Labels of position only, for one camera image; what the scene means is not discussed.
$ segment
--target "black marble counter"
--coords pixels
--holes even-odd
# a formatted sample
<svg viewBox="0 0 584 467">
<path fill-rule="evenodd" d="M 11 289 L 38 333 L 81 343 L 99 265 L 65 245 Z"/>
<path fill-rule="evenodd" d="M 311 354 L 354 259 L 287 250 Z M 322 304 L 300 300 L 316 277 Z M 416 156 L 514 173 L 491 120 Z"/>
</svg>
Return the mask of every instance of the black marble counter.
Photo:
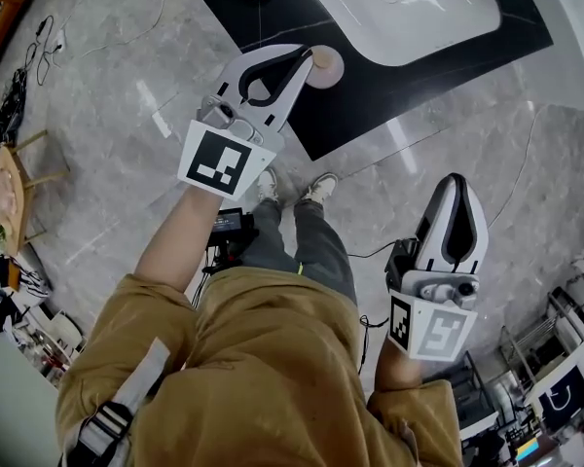
<svg viewBox="0 0 584 467">
<path fill-rule="evenodd" d="M 371 62 L 350 44 L 318 0 L 204 0 L 239 48 L 275 43 L 328 45 L 345 75 L 329 90 L 305 87 L 289 118 L 315 161 L 447 90 L 552 44 L 532 0 L 497 0 L 492 32 L 401 67 Z M 265 78 L 271 88 L 275 78 Z"/>
</svg>

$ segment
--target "wooden stool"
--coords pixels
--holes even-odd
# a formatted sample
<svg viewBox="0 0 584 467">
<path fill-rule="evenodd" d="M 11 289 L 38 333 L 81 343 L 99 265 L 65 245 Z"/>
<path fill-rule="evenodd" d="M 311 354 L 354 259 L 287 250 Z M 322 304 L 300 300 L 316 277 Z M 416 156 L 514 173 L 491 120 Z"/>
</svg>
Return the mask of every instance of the wooden stool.
<svg viewBox="0 0 584 467">
<path fill-rule="evenodd" d="M 11 175 L 11 182 L 13 184 L 13 189 L 16 195 L 16 212 L 13 215 L 8 215 L 6 213 L 0 213 L 0 224 L 6 229 L 9 229 L 6 239 L 5 252 L 9 256 L 16 256 L 21 247 L 27 244 L 30 240 L 39 235 L 44 234 L 44 232 L 36 233 L 29 239 L 24 237 L 26 233 L 26 225 L 28 224 L 28 218 L 30 217 L 30 211 L 32 208 L 32 200 L 34 198 L 35 187 L 41 183 L 49 182 L 51 180 L 57 180 L 65 175 L 69 174 L 69 170 L 58 171 L 56 173 L 51 173 L 40 178 L 35 178 L 30 180 L 28 173 L 23 168 L 21 160 L 19 159 L 18 152 L 27 147 L 36 140 L 48 134 L 47 130 L 40 131 L 34 136 L 31 136 L 25 140 L 21 145 L 17 145 L 13 149 L 6 146 L 0 148 L 0 168 L 7 171 Z"/>
</svg>

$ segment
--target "marble floor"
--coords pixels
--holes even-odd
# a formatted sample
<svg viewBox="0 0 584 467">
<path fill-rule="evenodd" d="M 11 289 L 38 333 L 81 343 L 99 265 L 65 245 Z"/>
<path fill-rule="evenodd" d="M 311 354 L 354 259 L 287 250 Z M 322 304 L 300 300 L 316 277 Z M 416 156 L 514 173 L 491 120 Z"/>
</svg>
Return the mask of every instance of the marble floor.
<svg viewBox="0 0 584 467">
<path fill-rule="evenodd" d="M 161 8 L 158 24 L 142 34 Z M 175 173 L 188 123 L 239 51 L 201 0 L 34 0 L 0 63 L 0 104 L 47 15 L 55 17 L 54 32 L 66 21 L 67 47 L 42 87 L 30 73 L 19 139 L 43 128 L 52 135 L 26 151 L 31 174 L 71 169 L 68 179 L 39 192 L 31 231 L 48 232 L 34 247 L 54 283 L 53 303 L 87 332 L 178 200 L 184 184 Z M 350 253 L 412 234 L 446 174 L 470 179 L 493 222 L 480 315 L 467 342 L 475 354 L 495 347 L 503 324 L 517 330 L 531 322 L 584 246 L 584 112 L 530 102 L 519 63 L 436 97 L 317 162 L 289 127 L 284 135 L 287 145 L 274 165 L 280 193 L 293 203 L 314 177 L 337 173 L 342 181 L 326 214 Z M 255 201 L 251 189 L 242 205 L 250 210 Z M 282 231 L 293 251 L 290 208 Z M 372 322 L 387 316 L 387 254 L 351 260 L 360 312 Z M 362 374 L 367 389 L 382 339 L 383 331 L 371 334 Z"/>
</svg>

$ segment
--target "white sneaker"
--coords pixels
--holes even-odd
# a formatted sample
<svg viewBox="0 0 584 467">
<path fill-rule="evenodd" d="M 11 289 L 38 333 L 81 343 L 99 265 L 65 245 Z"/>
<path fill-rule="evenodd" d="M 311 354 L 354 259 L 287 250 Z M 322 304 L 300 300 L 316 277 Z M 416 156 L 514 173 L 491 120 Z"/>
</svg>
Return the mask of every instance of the white sneaker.
<svg viewBox="0 0 584 467">
<path fill-rule="evenodd" d="M 279 201 L 279 195 L 276 192 L 276 175 L 274 171 L 267 167 L 257 179 L 258 199 L 260 202 L 264 199 Z"/>
<path fill-rule="evenodd" d="M 301 200 L 309 199 L 318 204 L 324 204 L 324 201 L 333 194 L 337 186 L 338 177 L 333 173 L 326 173 L 310 185 Z"/>
</svg>

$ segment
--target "gray pants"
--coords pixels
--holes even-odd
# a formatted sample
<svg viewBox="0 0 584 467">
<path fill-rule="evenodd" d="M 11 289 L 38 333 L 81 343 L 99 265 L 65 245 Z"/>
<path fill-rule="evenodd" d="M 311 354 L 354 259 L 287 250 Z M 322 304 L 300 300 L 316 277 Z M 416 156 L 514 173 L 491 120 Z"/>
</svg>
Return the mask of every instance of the gray pants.
<svg viewBox="0 0 584 467">
<path fill-rule="evenodd" d="M 240 255 L 246 267 L 289 271 L 311 278 L 357 304 L 347 251 L 336 232 L 324 221 L 324 209 L 312 200 L 294 206 L 298 248 L 294 258 L 283 250 L 279 231 L 281 207 L 265 199 L 253 210 L 260 234 Z"/>
</svg>

